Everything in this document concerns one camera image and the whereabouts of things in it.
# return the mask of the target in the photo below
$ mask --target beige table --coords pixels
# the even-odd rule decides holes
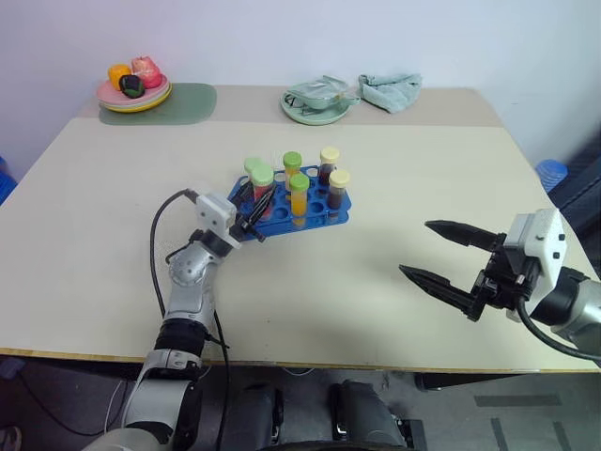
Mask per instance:
[[[427,89],[408,111],[368,104],[311,128],[279,110],[281,88],[220,86],[210,120],[114,127],[90,103],[0,209],[0,352],[142,361],[161,324],[148,267],[152,216],[174,191],[228,193],[242,160],[279,165],[289,150],[316,163],[335,145],[352,174],[350,219],[249,242],[218,274],[231,358],[278,365],[435,371],[596,371],[547,348],[504,313],[472,323],[428,297],[399,263],[469,289],[488,254],[446,241],[430,219],[506,231],[519,212],[551,206],[511,136],[477,93]],[[196,227],[174,204],[158,230],[162,257]],[[567,266],[589,275],[567,226]],[[206,357],[220,359],[216,346]]]

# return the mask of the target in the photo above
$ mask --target cloth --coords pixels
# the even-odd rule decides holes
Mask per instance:
[[[389,113],[398,113],[411,106],[420,95],[422,75],[359,76],[359,95]]]

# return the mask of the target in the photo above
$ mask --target black cable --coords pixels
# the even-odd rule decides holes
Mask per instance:
[[[183,251],[185,248],[187,248],[190,245],[189,242],[187,242],[186,244],[184,244],[183,246],[181,246],[179,249],[176,249],[175,251],[173,251],[172,253],[168,254],[167,257],[165,257],[165,263],[167,265],[171,264],[171,258],[175,255],[178,254],[179,252]]]
[[[80,430],[76,430],[73,429],[69,426],[67,426],[65,423],[63,423],[61,420],[59,420],[51,411],[50,409],[48,409],[43,402],[41,402],[41,400],[39,399],[39,397],[34,393],[34,391],[31,389],[31,387],[29,386],[29,383],[27,383],[27,380],[25,379],[24,375],[21,373],[17,374],[17,378],[19,378],[19,381],[21,381],[21,383],[23,384],[23,387],[25,388],[25,391],[29,394],[29,396],[32,397],[32,399],[34,401],[36,401],[36,404],[38,404],[38,406],[55,422],[57,423],[61,428],[63,428],[64,430],[70,432],[71,434],[75,434],[75,435],[81,435],[82,437],[96,437],[97,435],[101,435],[104,433],[104,428],[102,428],[101,430],[99,430],[98,432],[82,432]],[[123,409],[123,406],[125,405],[125,400],[127,398],[127,393],[128,393],[128,383],[125,382],[124,384],[125,388],[123,389],[123,396],[121,398],[121,404],[119,404],[119,409],[116,411],[116,415],[113,417],[113,419],[111,420],[111,422],[108,425],[108,428],[110,428],[116,421],[116,419],[119,417],[119,413],[121,412],[121,410]]]
[[[222,419],[219,423],[219,432],[217,433],[217,441],[215,444],[215,449],[217,451],[221,451],[222,439],[223,439],[223,428],[225,426],[225,417],[227,416],[227,404],[229,401],[230,374],[229,374],[229,359],[227,358],[227,346],[225,345],[225,340],[223,339],[222,324],[219,322],[219,316],[217,315],[217,312],[214,313],[214,317],[215,317],[215,324],[217,325],[217,333],[219,334],[219,339],[222,342],[223,360],[225,361],[225,395],[223,397]]]
[[[553,338],[545,334],[543,331],[541,331],[528,315],[528,312],[526,311],[526,301],[527,299],[524,296],[520,296],[517,299],[517,314],[526,326],[526,329],[528,329],[536,338],[541,340],[547,346],[552,347],[554,350],[557,350],[563,354],[570,355],[572,357],[576,357],[577,359],[592,360],[594,362],[601,361],[601,355],[594,355],[575,350],[574,348],[570,348],[569,346],[565,346],[563,343],[554,340]]]
[[[178,197],[182,197],[183,195],[193,200],[193,202],[195,201],[195,198],[198,197],[198,194],[192,190],[180,190],[177,193],[169,196],[155,213],[154,219],[152,220],[152,225],[150,226],[150,275],[152,276],[152,285],[154,287],[154,291],[155,293],[157,293],[157,300],[159,301],[159,308],[161,309],[162,317],[165,316],[165,304],[162,301],[161,288],[159,287],[159,280],[157,279],[157,269],[155,268],[154,263],[154,237],[157,233],[157,224],[159,223],[159,218],[161,218],[161,214],[169,206],[169,204],[171,204]]]

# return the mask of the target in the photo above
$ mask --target green mat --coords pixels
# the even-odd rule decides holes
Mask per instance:
[[[139,113],[117,113],[100,108],[99,119],[108,125],[189,125],[213,114],[217,92],[202,83],[173,83],[166,101]]]

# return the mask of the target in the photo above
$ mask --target blue test tube rack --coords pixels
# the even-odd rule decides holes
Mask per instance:
[[[259,220],[254,225],[254,228],[266,237],[272,237],[273,235],[301,232],[311,228],[337,226],[348,221],[348,211],[351,207],[348,192],[345,193],[339,209],[330,209],[326,203],[329,187],[319,184],[317,169],[317,166],[304,166],[300,169],[309,178],[307,214],[302,216],[304,218],[304,225],[298,226],[293,222],[294,219],[300,218],[292,215],[290,193],[285,190],[285,172],[275,171],[275,195],[271,202],[271,217],[268,220]],[[250,183],[248,177],[240,177],[229,194],[228,199],[231,199],[239,187],[247,182]],[[239,210],[241,213],[247,215],[253,210],[253,206],[254,201],[251,199],[242,203]],[[247,234],[244,240],[255,240],[255,236]]]

